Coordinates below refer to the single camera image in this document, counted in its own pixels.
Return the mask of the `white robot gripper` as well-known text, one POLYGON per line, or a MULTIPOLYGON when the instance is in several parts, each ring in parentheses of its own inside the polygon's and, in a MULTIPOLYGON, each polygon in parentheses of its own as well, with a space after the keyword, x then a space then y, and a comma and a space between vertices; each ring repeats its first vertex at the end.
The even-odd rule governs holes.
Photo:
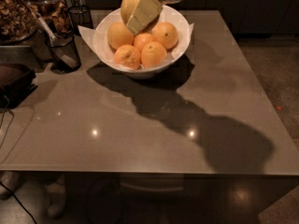
MULTIPOLYGON (((158 0, 163 4, 176 4, 182 0, 158 0)), ((157 0, 139 0, 133 13, 130 15, 127 28, 138 35, 143 32, 162 12, 162 5, 157 0)))

